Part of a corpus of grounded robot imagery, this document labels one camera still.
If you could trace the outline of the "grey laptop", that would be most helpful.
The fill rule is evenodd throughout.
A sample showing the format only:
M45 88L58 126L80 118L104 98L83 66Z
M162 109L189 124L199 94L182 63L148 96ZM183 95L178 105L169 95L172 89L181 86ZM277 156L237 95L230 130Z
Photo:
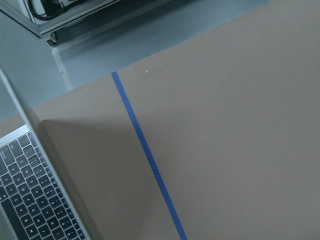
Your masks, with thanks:
M4 71L0 78L22 121L0 138L1 239L91 240L41 121Z

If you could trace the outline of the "aluminium frame rail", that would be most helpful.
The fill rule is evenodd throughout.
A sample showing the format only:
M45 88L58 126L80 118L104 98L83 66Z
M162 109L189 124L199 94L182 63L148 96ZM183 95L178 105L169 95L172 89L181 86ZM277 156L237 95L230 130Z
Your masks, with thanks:
M55 43L53 33L67 25L115 4L116 0L53 0L55 11L47 12L47 0L2 0L0 12L39 39Z

